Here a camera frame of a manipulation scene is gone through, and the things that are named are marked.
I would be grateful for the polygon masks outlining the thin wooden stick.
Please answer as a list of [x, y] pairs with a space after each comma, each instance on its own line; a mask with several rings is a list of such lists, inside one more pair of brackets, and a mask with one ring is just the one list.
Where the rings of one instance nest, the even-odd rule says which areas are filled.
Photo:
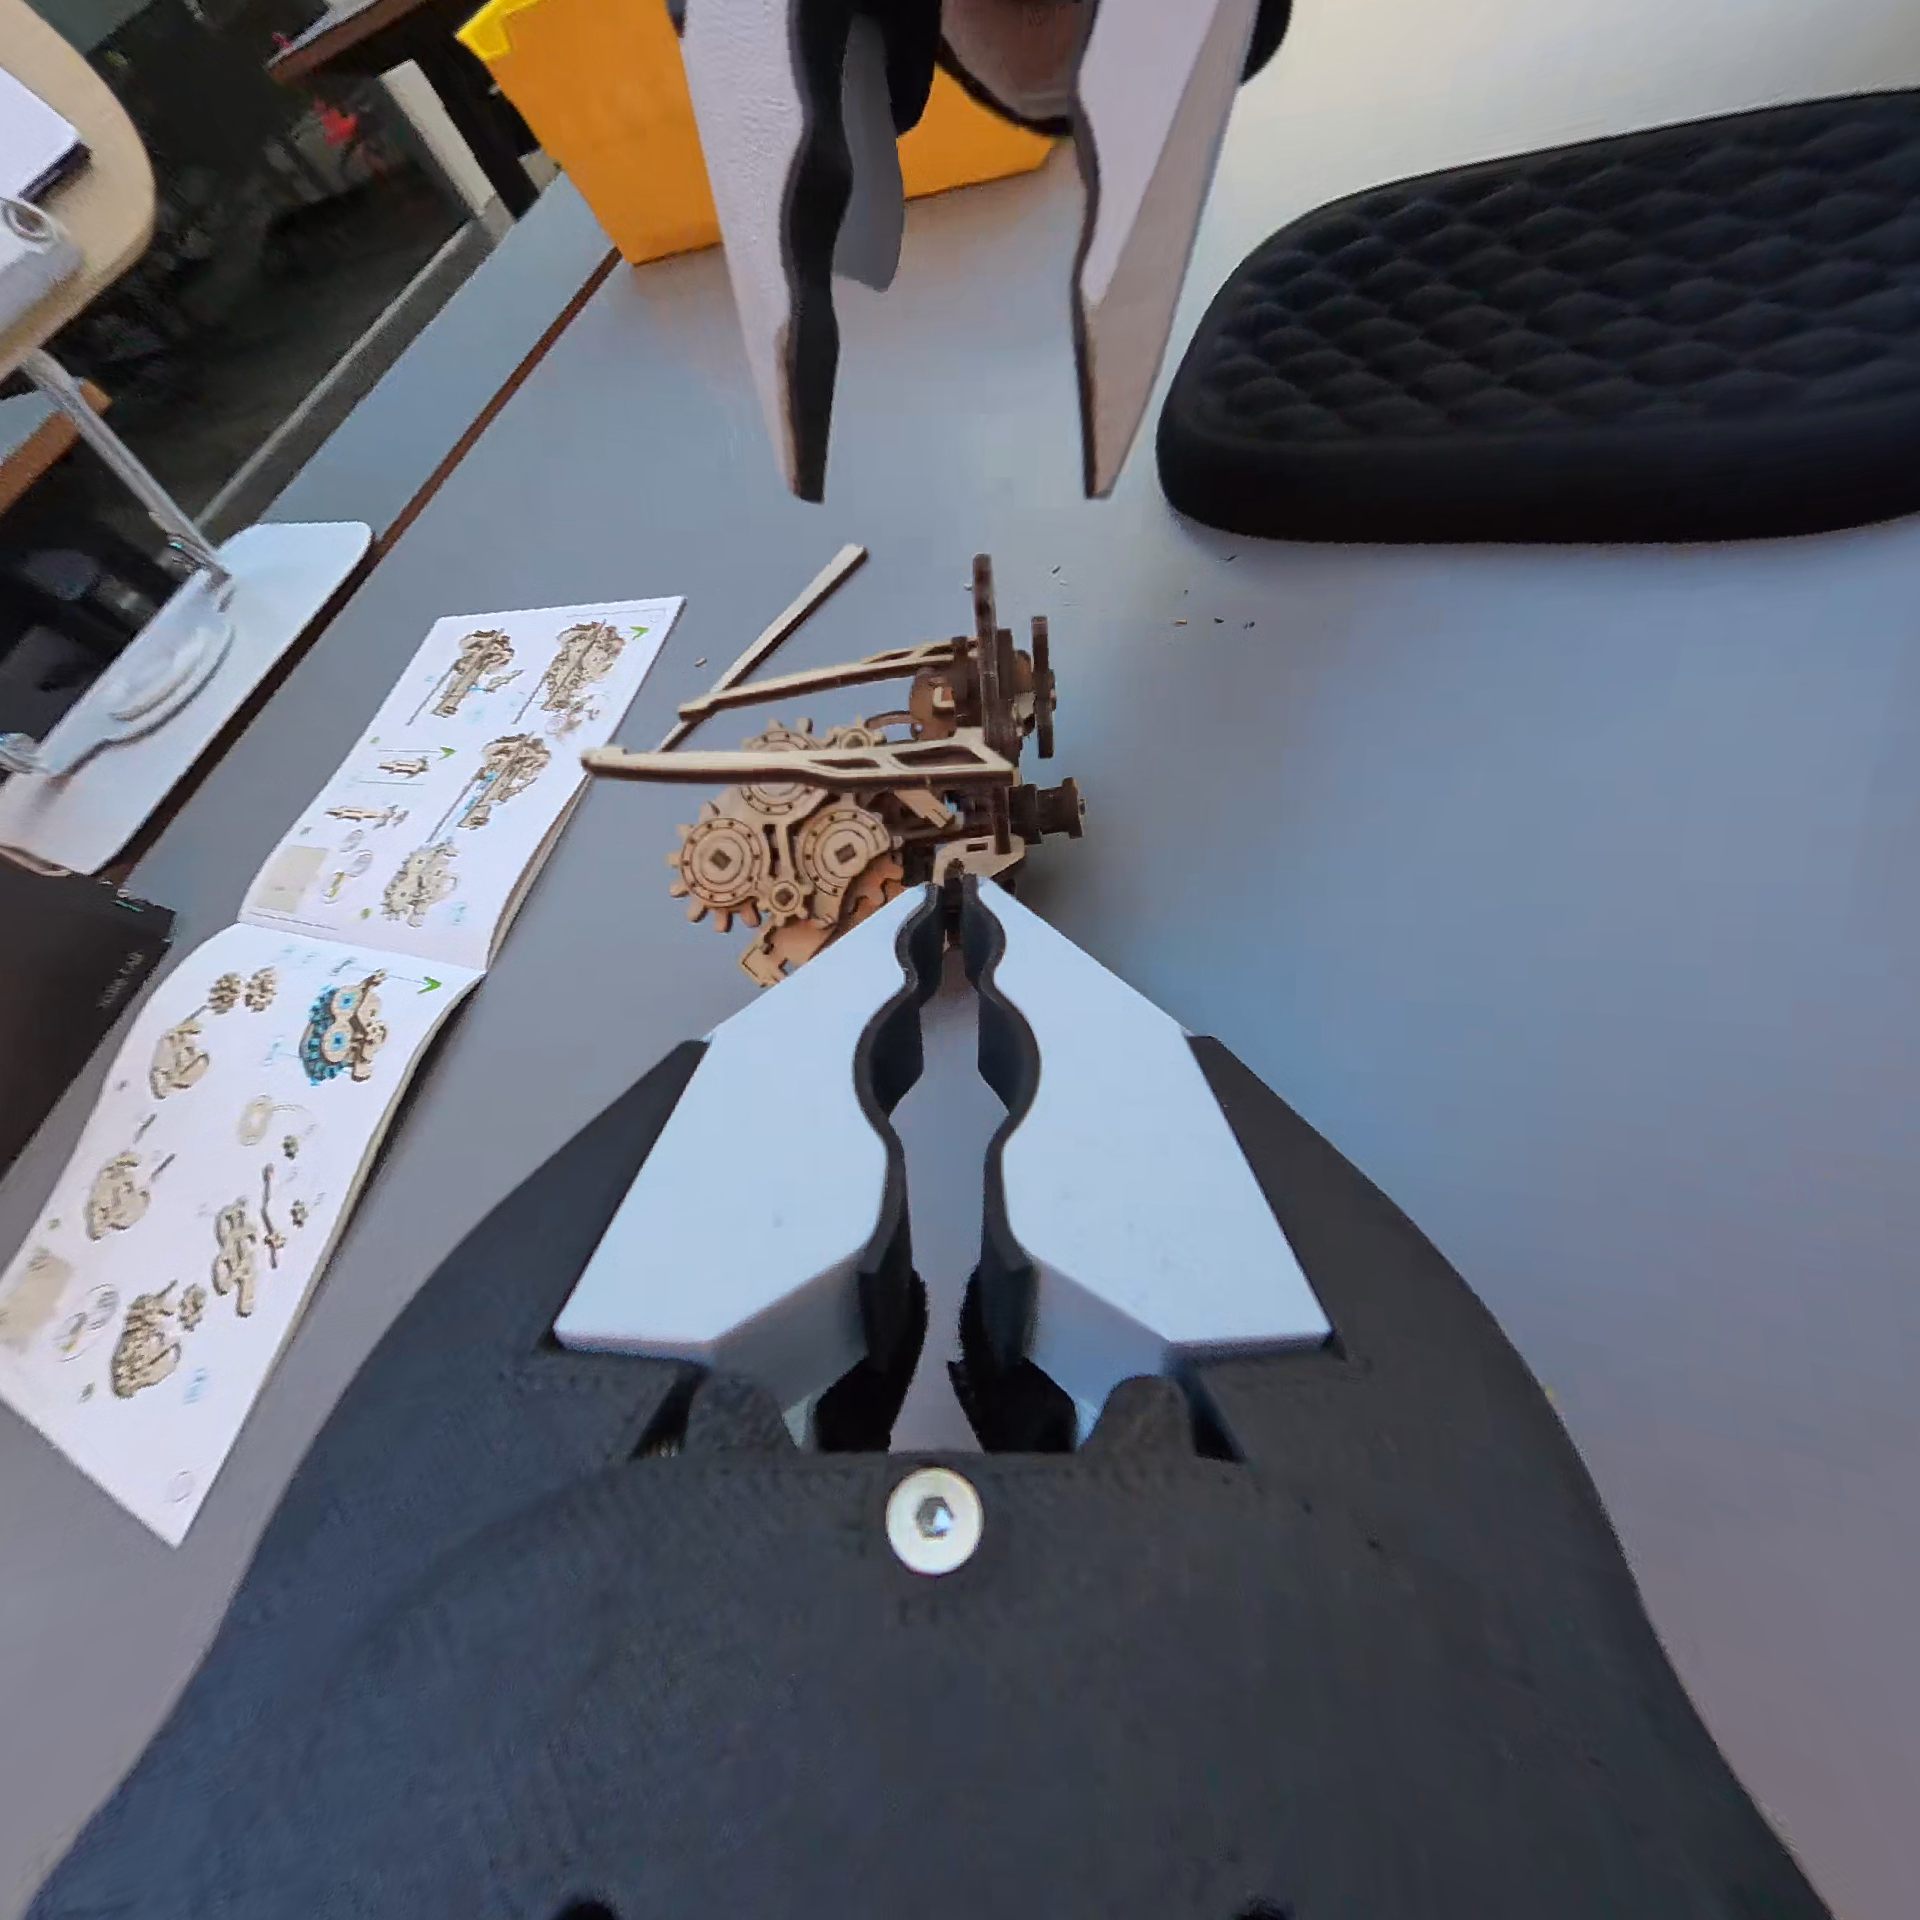
[[716, 714], [723, 696], [746, 685], [752, 673], [803, 627], [811, 614], [869, 560], [864, 544], [843, 544], [808, 588], [751, 642], [751, 648], [717, 676], [717, 682], [692, 701], [682, 705], [677, 722], [658, 741], [661, 752], [672, 752], [697, 730], [709, 714]]

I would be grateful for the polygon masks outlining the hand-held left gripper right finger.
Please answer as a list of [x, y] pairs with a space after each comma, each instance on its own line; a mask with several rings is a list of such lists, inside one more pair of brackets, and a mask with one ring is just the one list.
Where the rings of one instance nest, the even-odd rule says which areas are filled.
[[989, 880], [956, 883], [984, 1162], [954, 1393], [988, 1451], [1083, 1444], [1117, 1382], [1321, 1348], [1332, 1325], [1194, 1035]]

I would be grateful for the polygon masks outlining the open instruction booklet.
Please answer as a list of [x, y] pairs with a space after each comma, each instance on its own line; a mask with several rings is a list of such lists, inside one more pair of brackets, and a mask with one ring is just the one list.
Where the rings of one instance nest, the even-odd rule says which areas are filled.
[[236, 921], [136, 1018], [7, 1264], [3, 1387], [168, 1545], [682, 613], [437, 621]]

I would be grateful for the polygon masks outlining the black model kit box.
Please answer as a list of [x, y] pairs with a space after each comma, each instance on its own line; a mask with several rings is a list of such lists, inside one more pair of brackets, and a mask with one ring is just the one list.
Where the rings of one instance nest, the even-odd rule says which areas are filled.
[[3, 860], [3, 1168], [144, 989], [176, 913], [109, 880]]

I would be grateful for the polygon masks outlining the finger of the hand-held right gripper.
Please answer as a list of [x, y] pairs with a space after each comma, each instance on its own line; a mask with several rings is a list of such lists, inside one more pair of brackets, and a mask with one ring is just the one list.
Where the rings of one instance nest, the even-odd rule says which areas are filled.
[[1083, 490], [1109, 496], [1169, 347], [1257, 3], [1099, 3], [1073, 72]]
[[825, 499], [837, 282], [898, 272], [898, 4], [689, 3], [682, 60], [752, 381], [789, 492]]

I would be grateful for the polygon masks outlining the wooden model frame with arms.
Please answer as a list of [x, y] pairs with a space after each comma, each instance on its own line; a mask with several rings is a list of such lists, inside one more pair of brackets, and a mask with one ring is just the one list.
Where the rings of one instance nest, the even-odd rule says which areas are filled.
[[920, 883], [1016, 884], [1048, 835], [1081, 836], [1075, 779], [1032, 785], [1023, 754], [1053, 754], [1049, 621], [957, 636], [717, 688], [684, 717], [906, 682], [906, 705], [817, 732], [770, 725], [737, 752], [589, 750], [589, 778], [716, 786], [667, 856], [690, 921], [757, 931], [740, 966], [776, 988]]

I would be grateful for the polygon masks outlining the white printed instruction sheet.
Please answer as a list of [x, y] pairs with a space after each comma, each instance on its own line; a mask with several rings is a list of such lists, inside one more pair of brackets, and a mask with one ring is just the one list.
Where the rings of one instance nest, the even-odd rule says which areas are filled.
[[89, 146], [25, 80], [0, 73], [3, 196], [40, 206], [88, 166]]

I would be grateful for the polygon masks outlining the yellow plastic bin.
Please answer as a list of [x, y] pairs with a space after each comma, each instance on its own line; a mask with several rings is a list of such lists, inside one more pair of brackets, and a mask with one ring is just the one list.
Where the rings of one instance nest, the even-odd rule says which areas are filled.
[[[580, 190], [632, 266], [720, 242], [682, 46], [661, 3], [456, 8], [463, 46]], [[944, 72], [898, 137], [903, 194], [1026, 177], [1051, 137], [971, 100]]]

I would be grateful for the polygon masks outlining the black quilted wrist pad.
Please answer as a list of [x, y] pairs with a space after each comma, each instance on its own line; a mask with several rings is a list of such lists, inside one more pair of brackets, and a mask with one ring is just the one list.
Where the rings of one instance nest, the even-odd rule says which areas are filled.
[[1380, 184], [1240, 262], [1169, 505], [1336, 544], [1706, 544], [1916, 515], [1917, 94]]

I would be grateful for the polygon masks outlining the dark wooden gear stack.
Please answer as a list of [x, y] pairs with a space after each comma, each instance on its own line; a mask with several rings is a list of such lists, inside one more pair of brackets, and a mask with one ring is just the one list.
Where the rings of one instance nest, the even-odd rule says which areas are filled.
[[971, 562], [971, 603], [977, 632], [970, 648], [967, 722], [1004, 761], [1017, 763], [1028, 742], [1040, 760], [1051, 760], [1058, 685], [1048, 620], [1033, 614], [1028, 648], [1017, 650], [1013, 632], [996, 617], [989, 556]]

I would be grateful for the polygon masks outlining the white document stand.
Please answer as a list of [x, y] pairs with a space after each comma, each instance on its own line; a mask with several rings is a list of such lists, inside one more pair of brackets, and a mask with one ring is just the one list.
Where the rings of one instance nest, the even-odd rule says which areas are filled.
[[25, 377], [128, 486], [195, 572], [56, 730], [4, 736], [3, 850], [99, 874], [185, 779], [369, 556], [363, 522], [268, 522], [213, 544], [45, 350]]

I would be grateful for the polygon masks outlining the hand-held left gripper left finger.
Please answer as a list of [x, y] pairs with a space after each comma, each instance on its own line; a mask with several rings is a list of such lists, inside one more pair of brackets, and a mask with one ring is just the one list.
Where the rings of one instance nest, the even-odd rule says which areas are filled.
[[885, 1451], [929, 1325], [895, 1126], [929, 996], [916, 888], [716, 1027], [557, 1342], [740, 1376], [809, 1448]]

